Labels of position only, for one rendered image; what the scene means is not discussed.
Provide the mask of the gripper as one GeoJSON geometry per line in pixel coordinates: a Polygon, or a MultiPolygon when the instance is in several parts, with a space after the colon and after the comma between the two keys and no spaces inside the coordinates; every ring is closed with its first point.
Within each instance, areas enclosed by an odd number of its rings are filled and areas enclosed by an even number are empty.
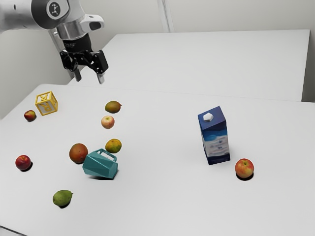
{"type": "Polygon", "coordinates": [[[77,82],[81,81],[82,77],[74,53],[84,52],[86,66],[96,73],[99,84],[104,83],[103,76],[109,65],[102,50],[97,52],[92,50],[88,33],[75,40],[63,40],[63,45],[64,50],[60,51],[63,67],[74,74],[77,82]]]}

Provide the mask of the teal faceted mug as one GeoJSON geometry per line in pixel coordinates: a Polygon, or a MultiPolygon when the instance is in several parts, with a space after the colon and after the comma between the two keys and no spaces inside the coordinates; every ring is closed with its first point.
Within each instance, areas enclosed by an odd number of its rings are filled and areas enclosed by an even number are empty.
{"type": "Polygon", "coordinates": [[[117,158],[101,148],[86,156],[82,168],[87,175],[113,179],[118,172],[117,158]]]}

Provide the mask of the green orange mango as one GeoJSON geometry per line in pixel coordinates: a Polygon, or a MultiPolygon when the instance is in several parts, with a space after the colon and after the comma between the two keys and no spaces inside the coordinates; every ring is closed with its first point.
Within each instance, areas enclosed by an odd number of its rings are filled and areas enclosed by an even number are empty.
{"type": "Polygon", "coordinates": [[[118,101],[114,101],[113,100],[113,101],[108,102],[105,105],[104,109],[105,109],[105,111],[107,111],[107,112],[109,112],[111,114],[115,114],[115,113],[120,111],[121,106],[122,105],[118,101]]]}

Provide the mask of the yellow letter block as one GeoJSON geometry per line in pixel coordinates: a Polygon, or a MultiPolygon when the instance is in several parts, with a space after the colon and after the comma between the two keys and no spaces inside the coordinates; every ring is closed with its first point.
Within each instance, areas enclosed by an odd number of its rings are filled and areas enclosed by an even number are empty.
{"type": "Polygon", "coordinates": [[[42,116],[58,111],[58,101],[52,91],[38,94],[35,98],[35,105],[42,116]]]}

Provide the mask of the pale yellow pink apple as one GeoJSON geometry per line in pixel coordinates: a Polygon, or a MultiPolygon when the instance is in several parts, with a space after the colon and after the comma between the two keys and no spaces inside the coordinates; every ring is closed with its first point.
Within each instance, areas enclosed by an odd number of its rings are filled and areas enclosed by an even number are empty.
{"type": "Polygon", "coordinates": [[[104,116],[101,119],[101,125],[105,129],[111,129],[115,124],[115,119],[112,116],[104,116]]]}

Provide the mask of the yellow green orange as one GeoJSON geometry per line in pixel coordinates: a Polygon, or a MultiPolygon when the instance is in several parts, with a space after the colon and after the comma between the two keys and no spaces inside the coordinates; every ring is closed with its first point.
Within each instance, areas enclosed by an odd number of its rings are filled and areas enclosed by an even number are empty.
{"type": "Polygon", "coordinates": [[[111,139],[105,144],[105,150],[109,153],[118,153],[122,148],[122,143],[118,139],[111,139]]]}

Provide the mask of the large red orange mango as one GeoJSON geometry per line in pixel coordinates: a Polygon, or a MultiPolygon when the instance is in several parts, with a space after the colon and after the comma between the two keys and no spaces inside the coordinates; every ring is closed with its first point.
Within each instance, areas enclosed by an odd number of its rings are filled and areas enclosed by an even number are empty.
{"type": "Polygon", "coordinates": [[[88,155],[88,149],[84,144],[74,144],[69,151],[69,158],[76,164],[81,164],[85,161],[88,155]]]}

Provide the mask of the dark red apple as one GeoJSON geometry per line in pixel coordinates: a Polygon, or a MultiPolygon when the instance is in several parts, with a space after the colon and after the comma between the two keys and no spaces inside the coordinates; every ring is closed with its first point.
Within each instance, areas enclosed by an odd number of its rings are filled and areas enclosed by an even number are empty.
{"type": "Polygon", "coordinates": [[[31,163],[32,161],[27,155],[20,155],[15,160],[16,167],[21,171],[28,169],[31,163]]]}

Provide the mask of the green pear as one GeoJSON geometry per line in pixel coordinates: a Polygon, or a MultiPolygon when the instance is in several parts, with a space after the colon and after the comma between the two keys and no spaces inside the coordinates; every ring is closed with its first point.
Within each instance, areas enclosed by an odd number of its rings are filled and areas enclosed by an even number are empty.
{"type": "Polygon", "coordinates": [[[70,203],[73,193],[69,190],[59,190],[53,195],[53,203],[63,207],[70,203]]]}

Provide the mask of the blue white carton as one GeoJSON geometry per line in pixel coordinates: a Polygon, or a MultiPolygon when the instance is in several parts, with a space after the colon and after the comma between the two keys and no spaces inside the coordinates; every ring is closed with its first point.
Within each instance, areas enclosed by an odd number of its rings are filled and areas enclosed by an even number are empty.
{"type": "Polygon", "coordinates": [[[227,124],[220,106],[198,115],[204,152],[209,165],[230,160],[227,124]]]}

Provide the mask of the red yellow apple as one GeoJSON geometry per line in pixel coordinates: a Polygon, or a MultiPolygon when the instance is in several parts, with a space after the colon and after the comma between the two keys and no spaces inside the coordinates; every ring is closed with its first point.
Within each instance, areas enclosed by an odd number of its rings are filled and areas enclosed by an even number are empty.
{"type": "Polygon", "coordinates": [[[235,172],[240,178],[248,178],[254,172],[254,165],[249,159],[240,159],[235,164],[235,172]]]}

